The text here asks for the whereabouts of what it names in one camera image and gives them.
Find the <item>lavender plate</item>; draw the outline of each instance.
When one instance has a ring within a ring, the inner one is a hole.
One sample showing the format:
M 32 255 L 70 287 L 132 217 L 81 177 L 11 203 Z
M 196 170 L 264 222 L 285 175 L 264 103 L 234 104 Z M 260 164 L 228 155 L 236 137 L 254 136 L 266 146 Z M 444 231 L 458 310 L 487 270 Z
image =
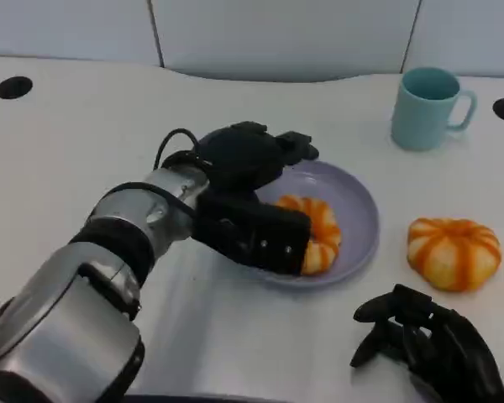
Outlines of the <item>lavender plate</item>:
M 319 161 L 303 161 L 287 167 L 276 181 L 257 192 L 264 203 L 275 203 L 283 195 L 317 197 L 334 210 L 342 230 L 338 258 L 324 275 L 292 277 L 253 269 L 278 285 L 315 288 L 345 279 L 364 268 L 379 245 L 379 212 L 371 194 L 357 179 L 340 168 Z

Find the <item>robotic arm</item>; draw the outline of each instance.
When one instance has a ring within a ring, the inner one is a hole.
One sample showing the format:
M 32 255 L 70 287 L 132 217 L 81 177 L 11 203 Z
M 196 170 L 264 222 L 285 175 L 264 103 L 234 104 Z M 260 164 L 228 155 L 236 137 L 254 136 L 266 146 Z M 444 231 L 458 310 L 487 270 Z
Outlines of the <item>robotic arm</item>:
M 174 241 L 192 236 L 241 263 L 298 274 L 309 218 L 259 203 L 284 166 L 315 159 L 310 138 L 238 123 L 200 142 L 167 137 L 144 182 L 120 185 L 0 309 L 0 401 L 116 402 L 144 359 L 140 289 Z M 158 166 L 167 140 L 194 148 Z

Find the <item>robotic hand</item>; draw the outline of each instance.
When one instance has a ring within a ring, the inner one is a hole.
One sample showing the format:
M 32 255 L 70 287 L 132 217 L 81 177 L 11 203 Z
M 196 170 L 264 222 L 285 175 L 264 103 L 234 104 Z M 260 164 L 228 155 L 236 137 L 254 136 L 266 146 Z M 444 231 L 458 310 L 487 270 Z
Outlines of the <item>robotic hand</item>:
M 504 402 L 504 385 L 486 342 L 466 317 L 433 303 L 430 296 L 398 284 L 359 307 L 354 319 L 375 325 L 354 354 L 352 367 L 383 353 L 407 364 L 415 386 L 431 401 Z
M 241 263 L 298 274 L 311 223 L 254 191 L 313 160 L 311 138 L 244 122 L 201 141 L 171 132 L 144 182 L 109 191 L 81 231 L 0 309 L 0 402 L 116 402 L 144 359 L 140 288 L 176 240 L 192 236 Z M 194 148 L 159 167 L 170 138 Z

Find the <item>table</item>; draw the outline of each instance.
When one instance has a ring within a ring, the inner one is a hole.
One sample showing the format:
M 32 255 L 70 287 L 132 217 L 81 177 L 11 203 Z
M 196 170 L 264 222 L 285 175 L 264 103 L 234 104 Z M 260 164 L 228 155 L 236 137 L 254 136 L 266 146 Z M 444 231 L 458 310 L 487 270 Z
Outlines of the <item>table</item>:
M 504 122 L 491 110 L 504 80 L 463 78 L 480 106 L 468 133 L 431 152 L 389 137 L 397 75 L 314 84 L 212 81 L 160 68 L 0 58 L 0 81 L 34 89 L 0 99 L 0 304 L 83 223 L 110 187 L 142 179 L 166 132 L 204 135 L 254 120 L 273 134 L 313 136 L 321 159 L 372 193 L 381 213 L 374 262 L 319 292 L 289 292 L 194 241 L 156 265 L 137 319 L 147 344 L 133 390 L 221 393 L 295 402 L 418 402 L 404 368 L 379 358 L 355 374 L 349 360 L 369 326 L 354 309 L 403 283 L 466 315 L 504 379 Z M 454 119 L 463 115 L 463 105 Z M 172 140 L 169 152 L 188 147 Z M 476 293 L 432 289 L 405 260 L 416 217 L 470 217 L 497 232 L 503 263 Z

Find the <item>mug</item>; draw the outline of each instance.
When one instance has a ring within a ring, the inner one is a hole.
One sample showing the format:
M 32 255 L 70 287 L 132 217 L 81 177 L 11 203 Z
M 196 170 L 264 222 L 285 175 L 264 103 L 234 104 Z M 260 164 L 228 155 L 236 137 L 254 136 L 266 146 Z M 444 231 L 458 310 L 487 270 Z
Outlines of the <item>mug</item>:
M 461 96 L 470 99 L 462 123 L 449 124 Z M 422 67 L 403 75 L 392 116 L 392 139 L 403 149 L 425 151 L 441 145 L 447 131 L 464 131 L 474 116 L 476 95 L 462 90 L 456 76 L 436 67 Z

